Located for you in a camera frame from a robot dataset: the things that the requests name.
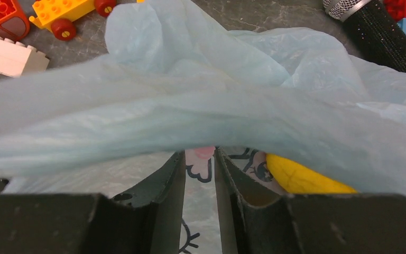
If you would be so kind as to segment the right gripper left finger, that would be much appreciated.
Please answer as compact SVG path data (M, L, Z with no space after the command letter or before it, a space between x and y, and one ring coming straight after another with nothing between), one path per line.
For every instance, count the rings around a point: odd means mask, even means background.
M0 253L177 253L185 155L102 194L0 194Z

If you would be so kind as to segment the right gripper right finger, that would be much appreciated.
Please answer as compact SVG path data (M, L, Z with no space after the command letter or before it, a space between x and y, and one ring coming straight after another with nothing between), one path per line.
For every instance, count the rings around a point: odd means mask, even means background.
M222 253L406 253L406 197L279 195L215 152Z

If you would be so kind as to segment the yellow fake banana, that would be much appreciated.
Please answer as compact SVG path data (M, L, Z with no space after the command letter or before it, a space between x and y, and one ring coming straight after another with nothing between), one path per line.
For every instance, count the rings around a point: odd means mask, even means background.
M273 154L266 154L267 168L288 193L293 194L349 194L352 187L328 178L299 163Z

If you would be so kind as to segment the light blue printed plastic bag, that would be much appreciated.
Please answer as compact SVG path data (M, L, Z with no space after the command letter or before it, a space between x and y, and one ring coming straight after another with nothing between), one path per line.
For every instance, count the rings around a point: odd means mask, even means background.
M96 59L0 82L0 194L113 198L212 146L279 195L268 153L406 197L406 73L311 29L227 31L191 1L120 5L105 39Z

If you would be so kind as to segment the black toy microphone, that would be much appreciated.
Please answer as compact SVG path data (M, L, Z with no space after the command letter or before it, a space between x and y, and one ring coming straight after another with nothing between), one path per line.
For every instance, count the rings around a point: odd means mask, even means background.
M342 22L365 60L406 72L406 34L381 1L323 1L323 6Z

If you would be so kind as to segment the white toy block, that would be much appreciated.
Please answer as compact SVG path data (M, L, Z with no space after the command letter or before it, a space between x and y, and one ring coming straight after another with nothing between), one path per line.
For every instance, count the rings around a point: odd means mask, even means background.
M32 72L42 72L50 59L31 45L0 37L0 74L20 77Z

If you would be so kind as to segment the orange toy car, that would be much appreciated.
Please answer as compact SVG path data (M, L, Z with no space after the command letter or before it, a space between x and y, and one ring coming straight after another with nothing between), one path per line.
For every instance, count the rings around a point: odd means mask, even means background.
M58 40L70 41L77 33L74 21L92 11L108 17L117 4L117 0L41 0L33 3L36 16L30 16L29 21Z

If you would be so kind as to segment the red flat toy block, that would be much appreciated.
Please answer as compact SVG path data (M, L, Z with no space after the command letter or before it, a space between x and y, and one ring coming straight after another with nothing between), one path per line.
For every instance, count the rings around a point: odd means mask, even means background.
M0 37L20 41L30 31L29 20L16 0L0 0Z

